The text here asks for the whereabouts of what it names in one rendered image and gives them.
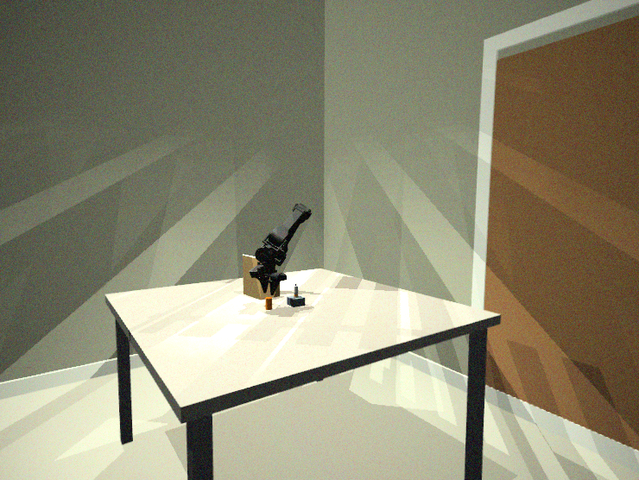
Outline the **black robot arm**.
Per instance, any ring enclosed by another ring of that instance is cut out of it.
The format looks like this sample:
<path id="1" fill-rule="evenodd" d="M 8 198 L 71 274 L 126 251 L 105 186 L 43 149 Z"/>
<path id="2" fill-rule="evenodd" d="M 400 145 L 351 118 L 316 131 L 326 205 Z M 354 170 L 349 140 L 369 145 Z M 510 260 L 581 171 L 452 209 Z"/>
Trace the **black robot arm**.
<path id="1" fill-rule="evenodd" d="M 265 261 L 268 259 L 277 259 L 275 265 L 281 266 L 286 259 L 288 251 L 288 243 L 298 229 L 299 225 L 305 222 L 311 216 L 311 210 L 302 203 L 295 204 L 291 215 L 281 225 L 275 227 L 264 239 L 265 243 L 260 249 L 256 250 L 255 257 L 259 261 L 257 266 L 249 272 L 251 278 L 259 278 L 263 274 L 267 274 L 269 269 Z M 269 239 L 267 241 L 267 239 Z M 263 262 L 261 264 L 260 262 Z"/>

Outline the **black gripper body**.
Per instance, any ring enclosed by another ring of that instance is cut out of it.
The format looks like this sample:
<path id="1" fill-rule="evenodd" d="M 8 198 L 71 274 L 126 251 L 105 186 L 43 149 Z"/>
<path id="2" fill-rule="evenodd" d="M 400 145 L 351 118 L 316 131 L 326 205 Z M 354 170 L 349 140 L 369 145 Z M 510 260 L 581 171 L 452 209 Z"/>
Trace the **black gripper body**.
<path id="1" fill-rule="evenodd" d="M 287 279 L 286 274 L 281 272 L 277 273 L 277 270 L 275 270 L 275 264 L 277 263 L 275 259 L 268 259 L 267 261 L 265 261 L 265 263 L 267 264 L 269 272 L 267 274 L 261 275 L 261 277 L 268 276 L 272 281 L 285 281 Z"/>

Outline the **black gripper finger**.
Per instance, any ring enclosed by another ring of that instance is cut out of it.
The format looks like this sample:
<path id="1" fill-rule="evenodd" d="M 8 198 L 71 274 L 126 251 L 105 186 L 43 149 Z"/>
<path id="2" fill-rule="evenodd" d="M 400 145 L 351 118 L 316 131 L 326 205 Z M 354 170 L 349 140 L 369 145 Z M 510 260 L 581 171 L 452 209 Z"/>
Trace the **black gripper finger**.
<path id="1" fill-rule="evenodd" d="M 272 281 L 272 280 L 268 280 L 269 285 L 270 285 L 270 293 L 271 295 L 274 295 L 275 290 L 277 289 L 278 285 L 279 285 L 279 281 Z"/>
<path id="2" fill-rule="evenodd" d="M 268 284 L 269 284 L 269 282 L 268 282 L 269 277 L 268 277 L 268 276 L 266 276 L 266 277 L 260 277 L 260 278 L 257 278 L 257 279 L 260 281 L 260 283 L 261 283 L 261 285 L 262 285 L 263 292 L 264 292 L 264 293 L 267 293 Z"/>

